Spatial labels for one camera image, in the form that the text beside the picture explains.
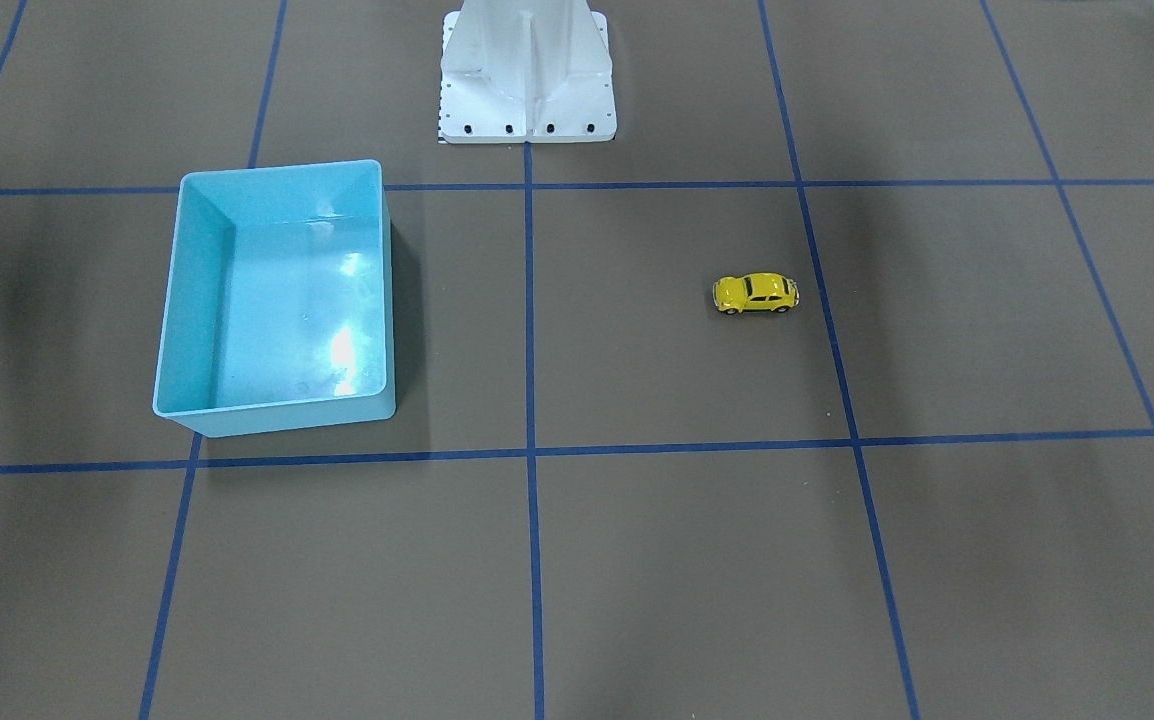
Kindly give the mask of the light blue plastic bin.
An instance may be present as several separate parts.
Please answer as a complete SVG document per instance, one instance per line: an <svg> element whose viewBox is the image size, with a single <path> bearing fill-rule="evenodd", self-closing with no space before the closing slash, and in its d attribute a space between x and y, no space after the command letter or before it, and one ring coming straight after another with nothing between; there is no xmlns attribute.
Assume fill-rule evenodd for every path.
<svg viewBox="0 0 1154 720"><path fill-rule="evenodd" d="M207 438L381 421L397 384L379 162L181 178L157 417Z"/></svg>

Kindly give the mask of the yellow beetle toy car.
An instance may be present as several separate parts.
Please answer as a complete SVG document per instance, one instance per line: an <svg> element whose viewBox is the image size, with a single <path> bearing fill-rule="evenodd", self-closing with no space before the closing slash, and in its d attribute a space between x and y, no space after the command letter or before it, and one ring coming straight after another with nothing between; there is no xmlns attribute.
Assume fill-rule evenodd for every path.
<svg viewBox="0 0 1154 720"><path fill-rule="evenodd" d="M788 313L800 305L796 282L787 275L755 272L724 275L711 284L711 301L720 314Z"/></svg>

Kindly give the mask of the white metal mount base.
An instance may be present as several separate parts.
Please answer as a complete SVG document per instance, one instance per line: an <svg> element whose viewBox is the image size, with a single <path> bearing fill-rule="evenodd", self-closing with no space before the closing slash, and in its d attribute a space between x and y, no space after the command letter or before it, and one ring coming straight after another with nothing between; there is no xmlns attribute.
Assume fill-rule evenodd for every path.
<svg viewBox="0 0 1154 720"><path fill-rule="evenodd" d="M445 13L439 141L614 140L608 31L608 18L586 1L464 1Z"/></svg>

